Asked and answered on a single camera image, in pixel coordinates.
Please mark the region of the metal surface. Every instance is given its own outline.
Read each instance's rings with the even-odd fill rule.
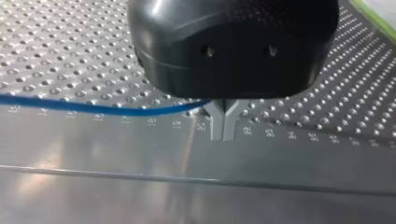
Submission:
[[[0,178],[2,223],[391,224],[396,218],[396,201],[384,197],[4,172]]]
[[[202,110],[142,119],[0,106],[0,169],[53,174],[2,172],[0,218],[176,223],[192,212],[196,223],[394,223],[394,46],[348,4],[340,13],[318,84],[287,99],[251,101],[232,142],[210,141]],[[188,101],[147,83],[129,37],[124,1],[2,2],[0,91],[114,106]],[[21,187],[25,179],[39,191]],[[187,200],[175,219],[165,189]]]

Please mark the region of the black cover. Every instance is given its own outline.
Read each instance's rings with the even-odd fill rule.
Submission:
[[[275,98],[306,90],[326,59],[336,0],[130,0],[149,81],[184,98]]]

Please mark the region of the blue wire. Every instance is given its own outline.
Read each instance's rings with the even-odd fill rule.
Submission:
[[[136,109],[136,108],[116,108],[105,105],[84,105],[79,103],[69,103],[48,99],[37,99],[24,96],[11,96],[0,94],[0,105],[22,105],[30,107],[47,108],[53,110],[68,110],[91,114],[117,115],[117,116],[158,116],[175,114],[208,104],[210,101],[203,100],[186,105],[174,105],[159,108]]]

